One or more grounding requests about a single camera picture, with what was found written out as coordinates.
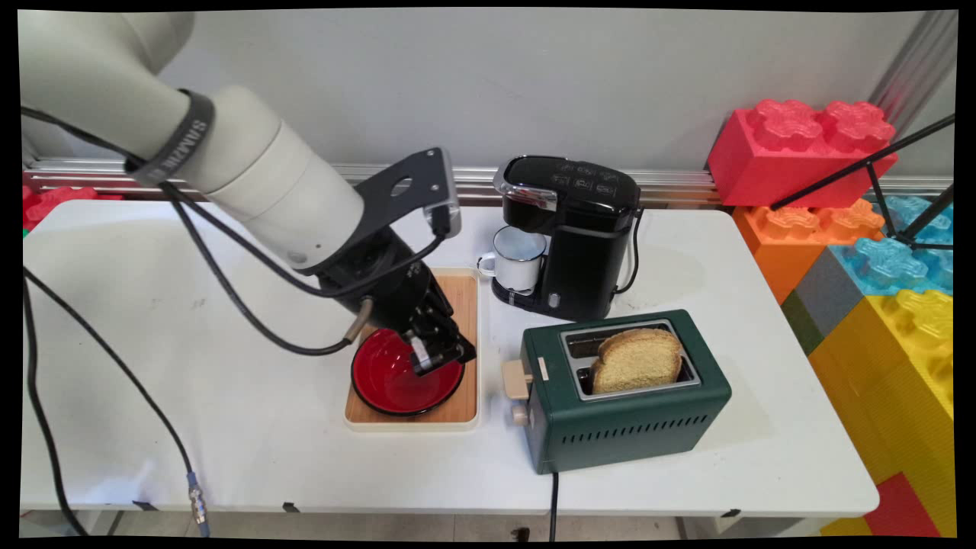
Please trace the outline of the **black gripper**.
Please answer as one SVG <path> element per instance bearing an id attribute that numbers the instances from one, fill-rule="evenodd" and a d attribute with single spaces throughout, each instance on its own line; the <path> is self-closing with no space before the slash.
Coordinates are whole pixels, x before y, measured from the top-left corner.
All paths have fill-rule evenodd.
<path id="1" fill-rule="evenodd" d="M 413 372 L 424 377 L 440 366 L 467 364 L 477 348 L 461 334 L 453 309 L 426 264 L 417 260 L 398 265 L 414 252 L 394 230 L 384 228 L 323 263 L 319 271 L 322 291 L 341 291 L 373 279 L 372 284 L 339 296 L 353 313 L 364 297 L 373 300 L 369 323 L 406 334 Z"/>

